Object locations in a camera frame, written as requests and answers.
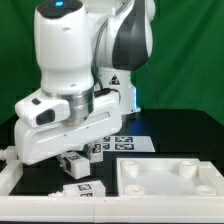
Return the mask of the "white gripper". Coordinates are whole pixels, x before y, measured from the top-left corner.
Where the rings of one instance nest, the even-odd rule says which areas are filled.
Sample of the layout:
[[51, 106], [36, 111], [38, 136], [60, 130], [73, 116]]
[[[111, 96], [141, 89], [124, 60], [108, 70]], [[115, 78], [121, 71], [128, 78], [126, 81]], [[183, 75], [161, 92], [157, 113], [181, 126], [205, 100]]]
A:
[[[90, 159], [94, 148], [91, 142], [117, 133], [121, 129], [121, 113], [114, 95], [96, 98], [94, 111], [77, 125], [57, 122], [31, 128], [19, 119], [15, 125], [15, 145], [19, 159], [24, 164], [32, 165], [82, 145], [85, 157]], [[58, 155], [57, 159], [60, 166], [66, 170], [66, 160], [61, 155]]]

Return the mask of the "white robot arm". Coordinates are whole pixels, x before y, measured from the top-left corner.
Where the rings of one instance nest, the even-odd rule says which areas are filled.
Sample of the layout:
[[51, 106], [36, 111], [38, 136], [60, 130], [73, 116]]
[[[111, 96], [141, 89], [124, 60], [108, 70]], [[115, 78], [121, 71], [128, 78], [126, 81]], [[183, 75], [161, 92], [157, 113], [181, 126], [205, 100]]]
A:
[[44, 0], [34, 13], [41, 71], [17, 102], [15, 145], [26, 165], [118, 132], [135, 111], [130, 74], [153, 48], [154, 0]]

